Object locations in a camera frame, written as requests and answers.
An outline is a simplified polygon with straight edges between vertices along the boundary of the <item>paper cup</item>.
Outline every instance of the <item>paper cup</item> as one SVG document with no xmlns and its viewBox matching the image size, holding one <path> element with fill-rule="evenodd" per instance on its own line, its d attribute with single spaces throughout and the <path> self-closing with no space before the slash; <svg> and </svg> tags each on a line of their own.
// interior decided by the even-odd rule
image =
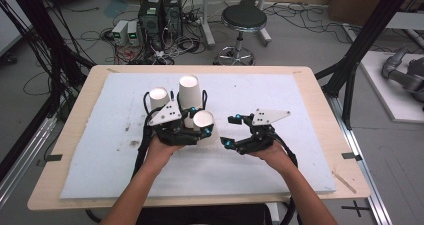
<svg viewBox="0 0 424 225">
<path fill-rule="evenodd" d="M 155 108 L 162 107 L 163 105 L 167 104 L 170 99 L 168 96 L 168 91 L 166 91 L 163 87 L 156 87 L 153 88 L 149 92 L 150 97 L 150 111 L 152 111 Z"/>
<path fill-rule="evenodd" d="M 208 138 L 204 138 L 197 142 L 199 147 L 213 147 L 215 142 L 219 139 L 218 128 L 215 124 L 215 119 L 213 118 L 212 113 L 208 111 L 199 111 L 193 117 L 193 130 L 200 131 L 200 128 L 207 127 L 211 124 L 214 124 L 212 135 Z"/>
<path fill-rule="evenodd" d="M 202 107 L 199 80 L 194 75 L 180 78 L 179 102 L 182 109 Z"/>
</svg>

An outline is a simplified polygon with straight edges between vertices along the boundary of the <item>white foam board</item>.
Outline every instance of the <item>white foam board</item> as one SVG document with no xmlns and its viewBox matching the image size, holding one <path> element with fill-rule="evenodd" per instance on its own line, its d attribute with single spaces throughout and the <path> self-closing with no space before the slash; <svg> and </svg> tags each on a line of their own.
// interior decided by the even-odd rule
<svg viewBox="0 0 424 225">
<path fill-rule="evenodd" d="M 392 55 L 393 53 L 368 52 L 362 59 L 365 74 L 393 121 L 424 123 L 424 103 L 415 100 L 399 83 L 381 75 L 384 62 Z M 397 69 L 406 73 L 409 62 L 421 57 L 422 55 L 405 54 Z"/>
<path fill-rule="evenodd" d="M 142 138 L 145 92 L 162 86 L 178 92 L 185 74 L 110 74 L 89 118 L 71 162 L 61 198 L 118 197 L 128 182 Z M 207 90 L 206 110 L 221 136 L 250 136 L 246 125 L 227 117 L 257 108 L 288 110 L 274 123 L 277 133 L 296 153 L 299 168 L 319 193 L 335 185 L 309 116 L 291 75 L 195 74 Z M 226 150 L 219 141 L 208 149 L 186 146 L 172 156 L 155 180 L 149 197 L 279 194 L 288 188 L 264 161 Z"/>
</svg>

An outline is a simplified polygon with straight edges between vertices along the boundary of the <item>black stool seat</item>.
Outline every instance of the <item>black stool seat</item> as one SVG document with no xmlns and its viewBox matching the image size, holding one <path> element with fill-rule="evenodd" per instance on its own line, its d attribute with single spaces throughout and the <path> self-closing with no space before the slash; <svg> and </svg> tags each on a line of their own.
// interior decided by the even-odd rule
<svg viewBox="0 0 424 225">
<path fill-rule="evenodd" d="M 222 12 L 222 22 L 237 31 L 257 32 L 265 27 L 266 15 L 251 5 L 234 5 Z"/>
</svg>

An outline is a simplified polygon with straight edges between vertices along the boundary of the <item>table leg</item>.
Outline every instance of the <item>table leg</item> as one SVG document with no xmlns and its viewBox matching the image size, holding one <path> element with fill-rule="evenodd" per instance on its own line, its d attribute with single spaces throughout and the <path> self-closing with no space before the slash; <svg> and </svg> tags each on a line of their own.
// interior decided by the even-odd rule
<svg viewBox="0 0 424 225">
<path fill-rule="evenodd" d="M 260 10 L 262 10 L 264 8 L 264 2 L 265 0 L 258 0 L 258 8 Z M 268 32 L 266 31 L 265 28 L 261 29 L 259 31 L 259 33 L 261 34 L 262 38 L 265 41 L 265 46 L 268 46 L 268 43 L 272 41 L 271 36 L 269 36 Z"/>
<path fill-rule="evenodd" d="M 203 34 L 205 34 L 208 43 L 208 49 L 211 49 L 215 46 L 215 40 L 208 24 L 208 0 L 203 0 L 203 17 L 200 18 L 200 22 L 202 24 Z"/>
</svg>

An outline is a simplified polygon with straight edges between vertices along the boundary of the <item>wooden table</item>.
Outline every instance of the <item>wooden table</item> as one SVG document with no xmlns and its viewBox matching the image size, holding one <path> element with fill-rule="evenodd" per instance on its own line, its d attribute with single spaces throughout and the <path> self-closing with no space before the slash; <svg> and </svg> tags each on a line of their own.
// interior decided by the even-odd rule
<svg viewBox="0 0 424 225">
<path fill-rule="evenodd" d="M 72 156 L 84 132 L 91 111 L 109 73 L 240 73 L 292 74 L 296 80 L 310 120 L 336 183 L 336 192 L 319 195 L 322 199 L 365 198 L 367 182 L 355 159 L 344 159 L 351 149 L 312 71 L 307 67 L 286 66 L 96 66 L 82 88 L 52 154 L 63 154 L 61 161 L 48 162 L 28 201 L 31 210 L 111 207 L 116 199 L 60 199 Z M 204 196 L 149 198 L 145 206 L 182 206 L 285 201 L 284 195 Z"/>
</svg>

